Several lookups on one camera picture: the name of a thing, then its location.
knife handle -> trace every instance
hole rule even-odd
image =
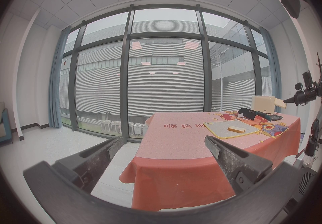
[[[263,112],[261,112],[261,111],[258,111],[258,112],[257,112],[257,115],[258,115],[258,116],[261,116],[261,117],[263,117],[263,118],[265,118],[265,119],[267,119],[268,121],[271,121],[271,116],[267,115],[266,113],[263,113]]]

pink tablecloth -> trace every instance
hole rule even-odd
[[[120,175],[123,183],[135,183],[132,208],[160,210],[198,206],[234,195],[223,172],[204,145],[213,135],[204,122],[228,121],[236,112],[155,113],[141,145]],[[297,153],[300,119],[284,115],[268,122],[239,119],[260,129],[258,133],[225,139],[234,146],[267,158],[276,167],[286,156]]]

blue sofa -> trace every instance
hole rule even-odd
[[[0,114],[0,142],[6,140],[11,140],[12,142],[8,109],[5,108],[5,103],[3,101],[0,102]]]

air conditioning unit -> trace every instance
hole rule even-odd
[[[144,136],[145,136],[145,133],[147,132],[147,128],[148,128],[148,125],[144,123],[142,126],[142,131]]]
[[[141,135],[141,123],[135,123],[134,125],[134,134],[137,136]]]
[[[121,122],[120,121],[112,121],[112,132],[121,133]]]
[[[128,123],[128,131],[129,131],[130,135],[134,135],[134,122]]]
[[[101,120],[101,126],[102,126],[102,131],[107,131],[107,132],[111,131],[112,127],[111,127],[110,120],[106,120],[106,119]]]

cable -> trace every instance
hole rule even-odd
[[[317,151],[317,157],[315,157],[315,156],[316,156],[316,154],[314,154],[314,156],[313,156],[313,157],[314,157],[314,160],[316,160],[316,159],[319,157],[319,151],[318,151],[317,149],[315,149],[315,151]]]

